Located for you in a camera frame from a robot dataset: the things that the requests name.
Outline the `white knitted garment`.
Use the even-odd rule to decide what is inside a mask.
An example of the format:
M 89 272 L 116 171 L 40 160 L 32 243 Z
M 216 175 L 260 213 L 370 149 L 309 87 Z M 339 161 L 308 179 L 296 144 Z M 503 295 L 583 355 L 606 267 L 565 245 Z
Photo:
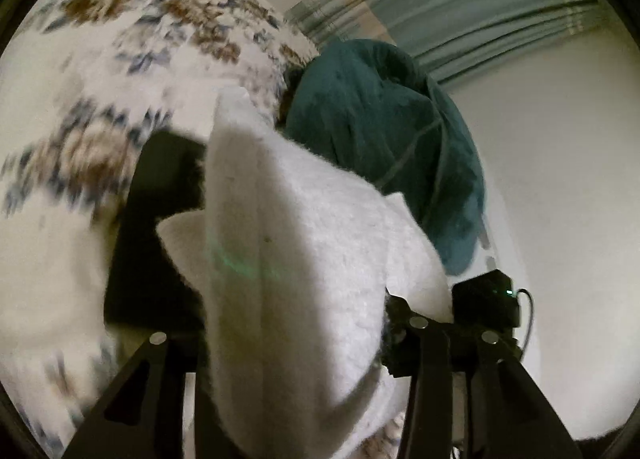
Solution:
M 347 458 L 406 407 L 381 363 L 385 301 L 446 323 L 442 263 L 400 193 L 284 138 L 241 87 L 221 89 L 204 204 L 160 241 L 200 294 L 212 397 L 251 458 Z

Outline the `dark green fleece garment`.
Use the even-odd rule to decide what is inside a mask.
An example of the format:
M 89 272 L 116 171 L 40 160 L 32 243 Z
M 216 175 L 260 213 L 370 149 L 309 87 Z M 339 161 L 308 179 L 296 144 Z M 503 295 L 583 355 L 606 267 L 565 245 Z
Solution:
M 472 264 L 485 179 L 457 106 L 398 47 L 334 42 L 285 73 L 280 129 L 317 156 L 399 192 L 448 274 Z

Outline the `grey-green curtain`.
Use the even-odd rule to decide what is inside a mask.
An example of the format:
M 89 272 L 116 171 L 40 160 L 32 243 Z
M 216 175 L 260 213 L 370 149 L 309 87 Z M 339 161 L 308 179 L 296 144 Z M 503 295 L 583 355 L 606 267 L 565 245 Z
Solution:
M 591 31 L 602 0 L 301 0 L 288 20 L 322 48 L 370 38 L 394 44 L 440 84 Z

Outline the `floral fleece blanket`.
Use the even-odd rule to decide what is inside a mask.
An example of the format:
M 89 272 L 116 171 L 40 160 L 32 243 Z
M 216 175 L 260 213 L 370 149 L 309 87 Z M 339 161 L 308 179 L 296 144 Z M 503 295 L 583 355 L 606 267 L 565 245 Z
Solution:
M 120 366 L 103 306 L 150 136 L 212 129 L 222 86 L 277 120 L 316 55 L 266 0 L 37 0 L 1 57 L 1 420 L 61 457 Z

